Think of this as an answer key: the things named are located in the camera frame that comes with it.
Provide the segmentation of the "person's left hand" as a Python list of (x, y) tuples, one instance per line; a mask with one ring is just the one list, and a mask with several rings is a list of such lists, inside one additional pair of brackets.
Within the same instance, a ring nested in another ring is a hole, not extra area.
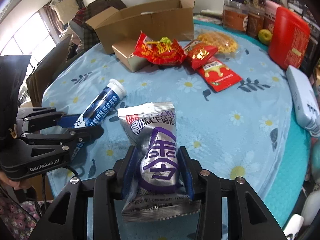
[(12, 181), (2, 171), (0, 172), (0, 181), (2, 186), (10, 186), (13, 187), (15, 190), (28, 189), (31, 187), (29, 179), (22, 181)]

